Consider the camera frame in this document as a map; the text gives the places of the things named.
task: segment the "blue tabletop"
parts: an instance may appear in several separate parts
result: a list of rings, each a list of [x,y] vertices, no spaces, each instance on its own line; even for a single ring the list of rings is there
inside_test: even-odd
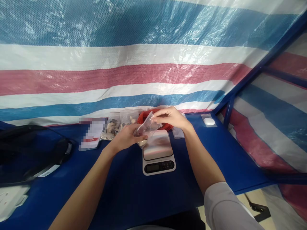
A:
[[[216,128],[206,128],[200,114],[186,117],[235,194],[272,184],[214,115]],[[86,128],[84,125],[53,127],[77,140]],[[203,205],[185,139],[174,140],[171,131],[169,136],[177,164],[173,172],[145,176],[142,151],[136,144],[115,156],[90,229],[127,229]],[[108,141],[102,141],[98,149],[86,152],[75,147],[68,162],[32,182],[28,199],[0,223],[0,228],[47,229],[107,144]]]

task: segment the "red plastic bag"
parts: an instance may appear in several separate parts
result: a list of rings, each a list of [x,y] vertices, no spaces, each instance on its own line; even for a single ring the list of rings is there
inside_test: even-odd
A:
[[[152,110],[148,110],[148,111],[143,111],[141,112],[140,116],[138,117],[138,123],[139,124],[143,124],[146,117],[150,114],[150,112],[152,111],[153,113],[159,111],[160,109],[152,109]],[[168,124],[168,123],[162,123],[162,127],[159,128],[158,130],[161,130],[161,129],[165,129],[166,131],[169,131],[171,130],[171,128],[173,127],[172,125]]]

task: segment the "plastic bag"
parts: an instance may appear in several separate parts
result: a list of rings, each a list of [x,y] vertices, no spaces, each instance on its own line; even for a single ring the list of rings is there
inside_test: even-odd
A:
[[[154,114],[153,112],[150,112],[144,123],[133,132],[133,135],[136,137],[147,135],[148,138],[150,138],[158,128],[162,127],[161,123],[154,122],[153,119]],[[138,145],[141,149],[143,149],[146,143],[147,140],[143,140],[141,142],[138,142]]]
[[[111,112],[107,122],[107,127],[101,133],[100,139],[111,141],[118,134],[121,124],[121,116],[119,112]]]
[[[120,130],[123,129],[125,125],[136,124],[138,120],[138,110],[123,110],[120,112],[121,125]]]
[[[179,138],[184,138],[185,135],[183,134],[182,129],[177,128],[177,127],[172,127],[174,139],[179,139]]]
[[[203,122],[204,122],[204,124],[205,124],[205,126],[206,126],[207,128],[217,127],[217,125],[216,125],[215,121],[213,120],[213,118],[212,118],[212,116],[211,116],[210,113],[201,114],[201,118],[202,118],[202,120],[203,120]],[[209,124],[207,125],[207,124],[205,123],[206,120],[208,120],[208,122],[214,122],[214,123],[212,123],[212,125],[209,125]]]

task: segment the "plastic tarp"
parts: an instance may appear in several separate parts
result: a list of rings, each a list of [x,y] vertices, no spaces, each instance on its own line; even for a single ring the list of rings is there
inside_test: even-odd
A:
[[[307,79],[303,34],[271,67]],[[223,119],[225,110],[219,114]],[[263,169],[307,173],[307,89],[268,74],[259,75],[235,99],[229,131]],[[307,186],[263,189],[276,229],[307,228]]]
[[[210,111],[305,9],[302,0],[2,0],[0,120]]]

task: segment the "white sample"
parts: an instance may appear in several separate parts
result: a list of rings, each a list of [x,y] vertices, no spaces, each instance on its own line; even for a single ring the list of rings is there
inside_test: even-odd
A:
[[[206,125],[214,125],[215,124],[215,121],[212,119],[212,118],[205,118],[204,119],[204,123]]]

